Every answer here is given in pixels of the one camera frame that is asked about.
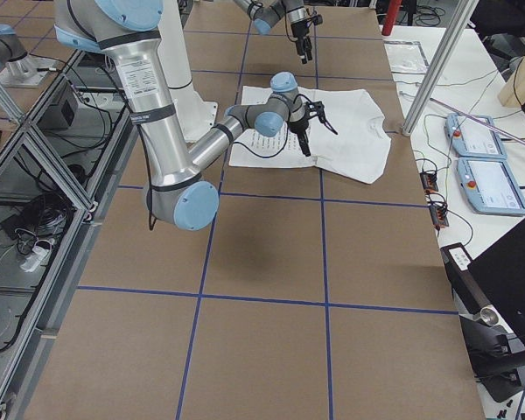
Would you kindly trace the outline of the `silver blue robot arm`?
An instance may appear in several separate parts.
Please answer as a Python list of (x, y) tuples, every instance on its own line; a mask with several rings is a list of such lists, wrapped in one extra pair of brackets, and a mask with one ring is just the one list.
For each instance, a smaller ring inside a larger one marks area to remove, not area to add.
[(272, 77), (266, 102), (229, 108), (223, 120), (187, 146), (158, 56), (162, 2), (57, 1), (54, 9), (61, 44), (104, 54), (115, 64), (142, 139), (148, 172), (144, 201), (151, 222), (190, 231), (208, 226), (218, 212), (219, 193), (202, 172), (244, 131), (273, 137), (287, 127), (310, 156), (309, 121), (327, 123), (323, 103), (301, 94), (294, 75), (281, 72)]
[(264, 6), (261, 1), (235, 0), (234, 3), (249, 17), (260, 35), (267, 35), (283, 18), (290, 24), (288, 40), (295, 44), (297, 56), (303, 64), (312, 60), (310, 27), (322, 25), (323, 18), (317, 12), (309, 12), (303, 1), (274, 1)]

